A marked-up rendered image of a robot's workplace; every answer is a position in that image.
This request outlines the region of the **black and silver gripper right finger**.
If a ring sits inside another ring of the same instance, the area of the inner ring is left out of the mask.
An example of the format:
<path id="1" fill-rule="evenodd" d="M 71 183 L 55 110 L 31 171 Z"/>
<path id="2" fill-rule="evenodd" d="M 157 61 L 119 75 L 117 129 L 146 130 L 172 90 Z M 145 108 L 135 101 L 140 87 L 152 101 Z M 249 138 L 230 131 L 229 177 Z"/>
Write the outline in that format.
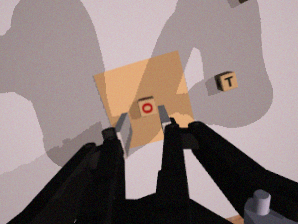
<path id="1" fill-rule="evenodd" d="M 266 170 L 203 122 L 182 128 L 164 105 L 158 110 L 164 142 L 150 224 L 191 224 L 183 149 L 191 149 L 244 224 L 298 224 L 298 182 Z"/>

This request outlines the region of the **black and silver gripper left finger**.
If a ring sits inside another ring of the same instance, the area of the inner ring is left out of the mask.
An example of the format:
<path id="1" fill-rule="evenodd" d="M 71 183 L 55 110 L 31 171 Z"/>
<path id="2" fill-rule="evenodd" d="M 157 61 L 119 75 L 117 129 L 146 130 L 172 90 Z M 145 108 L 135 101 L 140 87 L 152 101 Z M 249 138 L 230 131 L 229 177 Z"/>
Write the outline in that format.
<path id="1" fill-rule="evenodd" d="M 101 131 L 102 145 L 83 145 L 6 224 L 111 224 L 113 199 L 126 198 L 124 159 L 133 134 L 128 112 L 115 128 Z"/>

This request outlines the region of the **tan flat mat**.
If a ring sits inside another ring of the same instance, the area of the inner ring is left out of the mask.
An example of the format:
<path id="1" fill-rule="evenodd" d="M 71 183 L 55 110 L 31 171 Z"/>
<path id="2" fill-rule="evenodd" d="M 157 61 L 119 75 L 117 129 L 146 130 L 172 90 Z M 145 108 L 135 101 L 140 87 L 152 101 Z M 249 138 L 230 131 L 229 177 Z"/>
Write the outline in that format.
<path id="1" fill-rule="evenodd" d="M 93 76 L 111 126 L 128 112 L 130 148 L 164 140 L 157 106 L 164 105 L 180 127 L 194 121 L 178 50 Z M 157 114 L 141 117 L 138 99 L 149 96 L 154 96 Z"/>

